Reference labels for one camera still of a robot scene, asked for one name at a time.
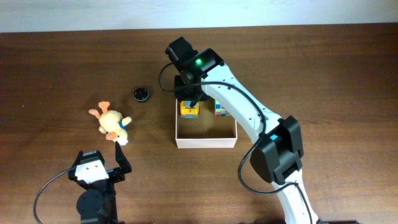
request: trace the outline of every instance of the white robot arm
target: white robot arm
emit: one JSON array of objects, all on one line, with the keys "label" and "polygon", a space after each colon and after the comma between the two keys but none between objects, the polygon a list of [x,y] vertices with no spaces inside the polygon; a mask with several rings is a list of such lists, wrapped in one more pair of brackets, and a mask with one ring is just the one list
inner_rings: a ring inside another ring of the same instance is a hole
[{"label": "white robot arm", "polygon": [[[319,222],[303,185],[300,161],[303,149],[298,122],[293,117],[283,120],[260,103],[238,82],[227,64],[211,49],[198,53],[181,37],[169,45],[166,54],[181,74],[175,77],[175,90],[185,90],[181,94],[176,92],[179,100],[199,101],[210,96],[228,110],[253,143],[257,142],[262,134],[266,134],[265,140],[261,138],[257,145],[258,149],[253,151],[251,164],[254,170],[276,190],[286,184],[296,183],[278,193],[286,224]],[[240,89],[252,101],[228,85]]]}]

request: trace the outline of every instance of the yellow toy car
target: yellow toy car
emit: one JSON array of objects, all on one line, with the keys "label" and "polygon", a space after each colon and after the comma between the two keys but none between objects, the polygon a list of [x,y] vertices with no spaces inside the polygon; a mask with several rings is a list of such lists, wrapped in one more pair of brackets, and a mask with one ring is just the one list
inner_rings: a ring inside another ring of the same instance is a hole
[{"label": "yellow toy car", "polygon": [[191,107],[191,101],[180,102],[180,114],[182,118],[198,118],[199,115],[199,103]]}]

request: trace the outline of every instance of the wooden table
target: wooden table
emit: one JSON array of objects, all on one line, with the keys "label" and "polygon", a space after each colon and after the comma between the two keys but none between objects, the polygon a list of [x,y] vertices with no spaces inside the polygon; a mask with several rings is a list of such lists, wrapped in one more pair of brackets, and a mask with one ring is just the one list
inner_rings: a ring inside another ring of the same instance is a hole
[{"label": "wooden table", "polygon": [[[302,126],[304,181],[324,220],[398,222],[398,25],[114,30],[0,35],[0,223],[33,223],[32,202],[78,151],[114,144],[87,113],[99,101],[132,116],[133,166],[116,184],[119,219],[132,223],[276,223],[276,196],[243,188],[236,169],[251,147],[242,128],[234,149],[177,149],[172,93],[160,90],[168,44],[184,36],[213,48],[239,81]],[[170,86],[174,68],[164,73]],[[147,103],[133,89],[150,90]],[[249,164],[249,185],[272,190]],[[44,223],[79,223],[83,192],[62,177],[38,203]]]}]

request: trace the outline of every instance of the plush toy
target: plush toy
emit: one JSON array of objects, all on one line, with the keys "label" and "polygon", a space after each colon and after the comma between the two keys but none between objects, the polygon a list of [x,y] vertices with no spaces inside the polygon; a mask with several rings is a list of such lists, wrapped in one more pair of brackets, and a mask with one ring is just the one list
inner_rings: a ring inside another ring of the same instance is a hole
[{"label": "plush toy", "polygon": [[126,145],[129,141],[127,140],[126,125],[128,125],[132,119],[130,117],[122,117],[122,114],[109,110],[110,102],[100,102],[98,106],[102,110],[102,114],[96,109],[88,110],[89,114],[94,115],[99,120],[99,131],[106,134],[107,140],[118,142],[121,146]]}]

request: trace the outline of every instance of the rubik's cube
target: rubik's cube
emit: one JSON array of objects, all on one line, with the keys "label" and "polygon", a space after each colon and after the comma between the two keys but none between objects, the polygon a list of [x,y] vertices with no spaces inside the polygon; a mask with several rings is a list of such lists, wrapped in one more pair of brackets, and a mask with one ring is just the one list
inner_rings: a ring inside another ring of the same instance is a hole
[{"label": "rubik's cube", "polygon": [[216,116],[230,116],[228,111],[225,109],[224,106],[222,106],[219,101],[214,101],[215,102],[215,115]]}]

